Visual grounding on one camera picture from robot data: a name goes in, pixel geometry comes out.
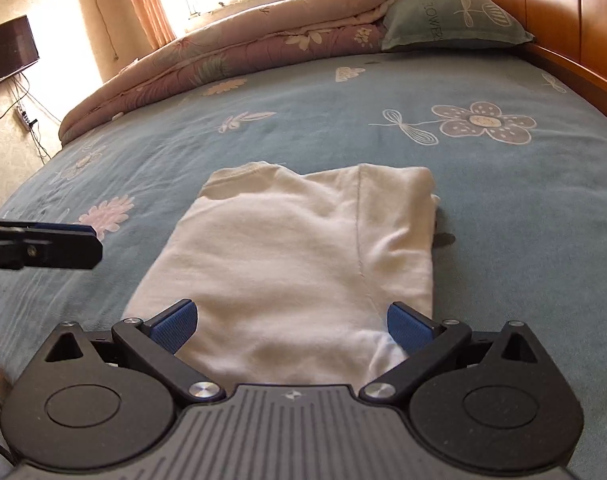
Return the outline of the white printed sweatshirt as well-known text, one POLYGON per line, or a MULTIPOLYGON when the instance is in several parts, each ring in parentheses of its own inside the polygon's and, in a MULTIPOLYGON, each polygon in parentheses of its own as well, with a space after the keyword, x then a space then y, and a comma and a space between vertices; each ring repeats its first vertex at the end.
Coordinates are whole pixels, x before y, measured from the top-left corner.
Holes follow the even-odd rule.
POLYGON ((390 304, 433 312, 434 187, 424 167, 217 171, 125 313, 194 301, 198 327, 181 359, 225 389, 360 388, 405 359, 388 333, 390 304))

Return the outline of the white power strip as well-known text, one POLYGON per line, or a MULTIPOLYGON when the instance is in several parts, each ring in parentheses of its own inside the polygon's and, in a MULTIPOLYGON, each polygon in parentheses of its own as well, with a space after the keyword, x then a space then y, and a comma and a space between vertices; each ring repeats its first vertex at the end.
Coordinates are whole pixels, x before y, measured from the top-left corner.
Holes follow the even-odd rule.
POLYGON ((25 132, 32 132, 38 120, 31 117, 29 113, 21 106, 15 107, 15 118, 25 132))

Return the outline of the black television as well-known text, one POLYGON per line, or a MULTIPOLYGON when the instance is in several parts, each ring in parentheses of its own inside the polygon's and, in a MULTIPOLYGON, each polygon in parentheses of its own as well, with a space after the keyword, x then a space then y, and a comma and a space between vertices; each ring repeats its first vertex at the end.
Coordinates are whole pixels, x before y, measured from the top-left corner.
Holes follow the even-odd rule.
POLYGON ((0 83, 32 66, 39 58, 26 15, 0 24, 0 83))

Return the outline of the blue floral bed sheet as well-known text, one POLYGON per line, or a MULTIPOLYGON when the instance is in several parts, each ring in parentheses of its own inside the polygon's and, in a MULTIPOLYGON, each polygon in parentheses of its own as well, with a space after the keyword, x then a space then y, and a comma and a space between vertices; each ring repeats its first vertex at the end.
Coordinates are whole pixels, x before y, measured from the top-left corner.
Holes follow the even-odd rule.
POLYGON ((120 318, 216 170, 424 166, 441 200, 435 311, 477 330, 527 322, 585 426, 571 469, 607 479, 607 118, 515 56, 324 58, 206 84, 90 130, 0 207, 10 220, 106 218, 92 271, 0 271, 0 371, 16 378, 67 318, 120 318))

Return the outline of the pink floral folded quilt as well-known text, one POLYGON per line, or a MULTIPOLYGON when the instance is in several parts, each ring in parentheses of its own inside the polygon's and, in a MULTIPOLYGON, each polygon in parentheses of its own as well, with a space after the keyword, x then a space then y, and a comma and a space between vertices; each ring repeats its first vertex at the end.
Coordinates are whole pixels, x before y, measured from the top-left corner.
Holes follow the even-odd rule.
POLYGON ((119 114, 227 79, 319 58, 381 52, 381 21, 399 0, 284 0, 189 32, 130 65, 64 116, 69 144, 119 114))

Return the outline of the grey-green pillow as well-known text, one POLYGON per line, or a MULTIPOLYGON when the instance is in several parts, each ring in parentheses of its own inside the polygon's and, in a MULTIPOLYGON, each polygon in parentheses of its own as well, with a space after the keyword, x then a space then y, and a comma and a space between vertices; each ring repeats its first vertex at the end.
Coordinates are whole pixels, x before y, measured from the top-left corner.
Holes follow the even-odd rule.
POLYGON ((381 49, 486 49, 529 44, 531 32, 492 0, 399 0, 387 11, 381 49))

